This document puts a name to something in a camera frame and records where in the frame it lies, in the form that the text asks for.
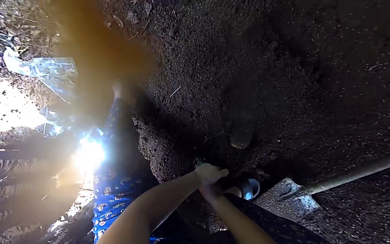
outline plastic sheet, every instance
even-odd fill
[[[26,62],[19,59],[19,53],[10,47],[5,50],[3,58],[9,71],[37,77],[61,99],[74,102],[78,71],[73,58],[33,58]]]

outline rock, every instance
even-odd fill
[[[145,13],[147,14],[147,16],[149,16],[149,14],[151,12],[151,3],[145,2],[144,3],[144,8],[145,8]]]
[[[244,149],[251,143],[252,129],[246,127],[244,124],[235,125],[230,136],[230,143],[233,147]]]
[[[39,30],[34,30],[34,31],[31,31],[31,36],[38,36],[39,34],[41,33],[41,31]]]
[[[137,18],[137,15],[134,14],[132,11],[128,11],[127,12],[127,17],[126,17],[127,20],[129,20],[132,24],[136,24],[139,22],[138,18]]]

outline debris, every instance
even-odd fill
[[[73,58],[33,58],[25,62],[19,59],[18,52],[7,47],[3,59],[9,71],[39,78],[67,103],[75,100],[74,84],[78,71]]]
[[[149,16],[149,14],[151,12],[151,3],[145,2],[144,3],[144,8],[145,8],[145,13],[147,14],[147,16]]]
[[[176,93],[179,89],[181,88],[181,86],[180,87],[178,87],[177,88],[177,90],[176,91],[174,91],[172,94],[171,94],[171,96],[170,97],[172,97],[172,95],[174,95],[174,93]]]
[[[381,64],[376,64],[376,65],[372,66],[371,68],[369,68],[368,71],[370,71],[371,69],[374,69],[374,68],[376,68],[376,67],[385,65],[385,64],[387,64],[387,62],[386,62],[386,63],[381,63]]]
[[[112,17],[117,21],[120,28],[124,28],[123,22],[119,17],[115,16],[114,14],[112,15]]]
[[[201,145],[203,145],[204,143],[206,143],[208,140],[212,139],[213,137],[216,137],[216,136],[219,136],[219,135],[222,135],[222,134],[228,135],[227,133],[224,133],[224,132],[225,132],[225,131],[222,131],[221,133],[216,134],[216,135],[214,135],[214,136],[210,136],[209,138],[207,138],[207,136],[206,136],[205,141],[204,141],[203,143],[201,143]]]
[[[137,15],[134,14],[132,11],[128,11],[127,12],[127,17],[126,17],[127,20],[129,20],[132,24],[136,24],[139,22],[138,18],[137,18]]]
[[[39,31],[39,30],[33,30],[33,31],[31,31],[30,33],[31,33],[31,36],[38,36],[38,35],[41,33],[41,31]]]
[[[148,20],[147,24],[145,24],[144,28],[142,29],[141,31],[141,34],[144,33],[145,29],[147,28],[147,25],[150,23],[150,19]],[[135,38],[137,35],[138,35],[139,32],[137,32],[134,36],[130,37],[129,40],[132,40],[133,38]]]

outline hand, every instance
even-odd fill
[[[220,167],[211,164],[202,164],[198,166],[194,173],[198,175],[201,180],[201,186],[209,186],[216,183],[220,178],[228,175],[228,169],[221,170]]]
[[[199,192],[201,192],[201,195],[209,203],[212,203],[214,200],[216,200],[223,194],[222,189],[218,184],[208,185],[203,188],[199,188]]]

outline dirt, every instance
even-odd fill
[[[200,156],[233,178],[256,177],[265,192],[285,176],[303,185],[390,153],[390,1],[100,5],[118,17],[110,28],[155,59],[144,84],[151,106],[134,122],[159,181]],[[241,128],[252,132],[245,149],[229,141]],[[390,243],[390,169],[314,198],[323,209],[299,223],[328,241]],[[208,219],[196,222],[221,228]]]

